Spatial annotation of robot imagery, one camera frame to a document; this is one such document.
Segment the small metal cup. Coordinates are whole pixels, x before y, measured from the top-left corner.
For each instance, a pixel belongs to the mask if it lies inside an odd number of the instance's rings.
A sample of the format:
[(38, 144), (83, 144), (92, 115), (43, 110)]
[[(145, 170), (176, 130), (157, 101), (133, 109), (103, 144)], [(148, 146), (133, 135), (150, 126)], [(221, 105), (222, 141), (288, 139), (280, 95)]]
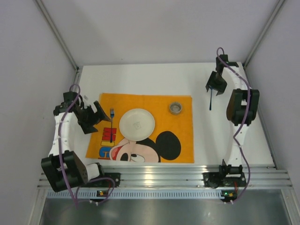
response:
[(179, 102), (172, 102), (169, 105), (169, 111), (172, 115), (179, 115), (182, 112), (182, 104)]

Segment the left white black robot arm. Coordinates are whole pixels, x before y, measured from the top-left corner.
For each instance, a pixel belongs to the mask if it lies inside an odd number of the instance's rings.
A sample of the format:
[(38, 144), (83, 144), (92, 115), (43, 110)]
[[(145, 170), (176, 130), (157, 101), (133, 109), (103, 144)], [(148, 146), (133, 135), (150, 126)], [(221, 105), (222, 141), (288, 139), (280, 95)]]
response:
[(95, 133), (98, 131), (95, 125), (110, 121), (98, 101), (91, 105), (73, 91), (63, 93), (63, 99), (53, 111), (55, 132), (52, 148), (48, 157), (41, 160), (42, 170), (54, 192), (80, 187), (104, 176), (99, 163), (85, 165), (77, 156), (75, 133)]

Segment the orange Mickey Mouse placemat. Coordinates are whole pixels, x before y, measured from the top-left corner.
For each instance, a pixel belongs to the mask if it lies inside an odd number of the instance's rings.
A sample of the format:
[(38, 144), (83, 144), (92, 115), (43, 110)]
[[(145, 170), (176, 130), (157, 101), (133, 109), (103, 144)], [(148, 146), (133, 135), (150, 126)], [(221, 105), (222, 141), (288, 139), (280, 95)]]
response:
[[(86, 157), (111, 161), (139, 163), (193, 163), (194, 135), (191, 96), (130, 95), (103, 93), (100, 105), (106, 113), (114, 109), (113, 136), (111, 122), (96, 125), (87, 148)], [(182, 112), (172, 115), (169, 105), (182, 104)], [(127, 111), (141, 108), (155, 119), (155, 129), (142, 141), (130, 141), (120, 133), (119, 122)]]

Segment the white round plate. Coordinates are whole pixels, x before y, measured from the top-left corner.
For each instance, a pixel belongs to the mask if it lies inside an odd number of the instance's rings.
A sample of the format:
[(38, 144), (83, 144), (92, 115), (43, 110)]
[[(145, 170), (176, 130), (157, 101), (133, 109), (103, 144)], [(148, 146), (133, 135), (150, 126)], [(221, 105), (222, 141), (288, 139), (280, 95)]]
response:
[(120, 133), (130, 141), (142, 141), (151, 136), (155, 129), (153, 115), (141, 108), (127, 111), (119, 122)]

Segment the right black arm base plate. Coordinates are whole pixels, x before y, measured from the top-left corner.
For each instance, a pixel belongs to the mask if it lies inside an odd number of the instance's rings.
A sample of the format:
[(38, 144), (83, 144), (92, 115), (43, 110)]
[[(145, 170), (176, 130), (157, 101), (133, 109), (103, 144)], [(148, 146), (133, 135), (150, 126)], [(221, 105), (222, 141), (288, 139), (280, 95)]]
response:
[(207, 188), (245, 187), (247, 183), (244, 173), (221, 175), (219, 172), (205, 172), (202, 175)]

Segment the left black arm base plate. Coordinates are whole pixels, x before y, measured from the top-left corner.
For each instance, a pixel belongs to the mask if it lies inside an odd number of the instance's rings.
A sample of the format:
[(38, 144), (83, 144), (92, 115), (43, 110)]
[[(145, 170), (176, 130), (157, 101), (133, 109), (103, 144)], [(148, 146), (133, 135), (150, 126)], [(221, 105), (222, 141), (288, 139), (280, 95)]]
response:
[(89, 188), (112, 188), (113, 184), (115, 187), (120, 185), (121, 174), (118, 172), (105, 173), (103, 177), (99, 176), (91, 179), (86, 187)]

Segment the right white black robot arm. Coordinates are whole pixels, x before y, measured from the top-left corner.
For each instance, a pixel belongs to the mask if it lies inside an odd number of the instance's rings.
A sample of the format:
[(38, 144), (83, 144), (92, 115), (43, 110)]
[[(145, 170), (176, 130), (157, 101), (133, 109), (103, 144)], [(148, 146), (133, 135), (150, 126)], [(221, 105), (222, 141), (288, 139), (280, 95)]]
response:
[(227, 81), (223, 73), (227, 72), (233, 81), (233, 90), (226, 108), (226, 118), (232, 128), (232, 144), (227, 155), (219, 166), (219, 179), (226, 179), (240, 175), (244, 181), (242, 161), (249, 167), (249, 163), (243, 153), (246, 134), (252, 121), (255, 120), (259, 103), (259, 90), (252, 89), (248, 81), (240, 75), (240, 68), (237, 62), (228, 60), (227, 54), (217, 54), (216, 69), (211, 72), (205, 85), (207, 92), (216, 91), (216, 95), (224, 94)]

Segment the blue metallic fork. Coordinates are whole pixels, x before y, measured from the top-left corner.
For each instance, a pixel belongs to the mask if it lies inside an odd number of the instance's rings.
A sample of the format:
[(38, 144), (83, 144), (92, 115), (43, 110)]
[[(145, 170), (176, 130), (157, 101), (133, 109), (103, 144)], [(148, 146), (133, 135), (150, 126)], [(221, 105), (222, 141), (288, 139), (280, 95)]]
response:
[(113, 118), (114, 118), (114, 109), (110, 109), (110, 117), (111, 117), (111, 133), (110, 133), (110, 143), (113, 142)]

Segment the blue metallic spoon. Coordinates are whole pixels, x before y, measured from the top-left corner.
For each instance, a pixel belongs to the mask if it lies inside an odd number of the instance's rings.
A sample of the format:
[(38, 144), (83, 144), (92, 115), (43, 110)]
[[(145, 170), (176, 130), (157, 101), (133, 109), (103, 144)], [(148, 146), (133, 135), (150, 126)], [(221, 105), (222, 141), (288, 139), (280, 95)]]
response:
[(209, 104), (209, 110), (212, 110), (212, 94), (213, 94), (213, 89), (210, 87), (210, 104)]

